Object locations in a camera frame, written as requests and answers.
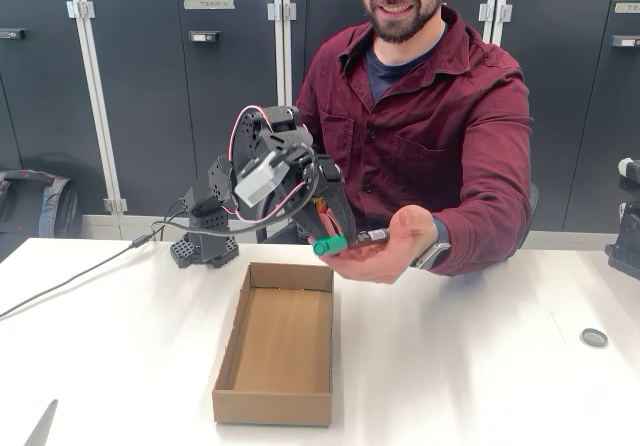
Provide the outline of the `person's left hand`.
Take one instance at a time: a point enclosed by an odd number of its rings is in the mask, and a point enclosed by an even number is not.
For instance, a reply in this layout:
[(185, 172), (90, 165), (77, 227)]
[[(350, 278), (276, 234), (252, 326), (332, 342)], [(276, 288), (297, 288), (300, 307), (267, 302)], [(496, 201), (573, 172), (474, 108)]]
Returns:
[(438, 239), (432, 214), (417, 205), (395, 212), (387, 231), (384, 244), (348, 249), (320, 260), (348, 280), (393, 284)]

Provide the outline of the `person's right hand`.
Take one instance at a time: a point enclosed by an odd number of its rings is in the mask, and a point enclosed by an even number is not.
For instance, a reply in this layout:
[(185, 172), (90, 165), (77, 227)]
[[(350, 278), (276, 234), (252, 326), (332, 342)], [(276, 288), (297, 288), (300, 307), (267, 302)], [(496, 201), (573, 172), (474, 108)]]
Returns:
[(323, 222), (327, 233), (330, 236), (341, 236), (342, 230), (334, 217), (333, 213), (330, 210), (326, 212), (322, 212), (320, 214), (320, 219)]

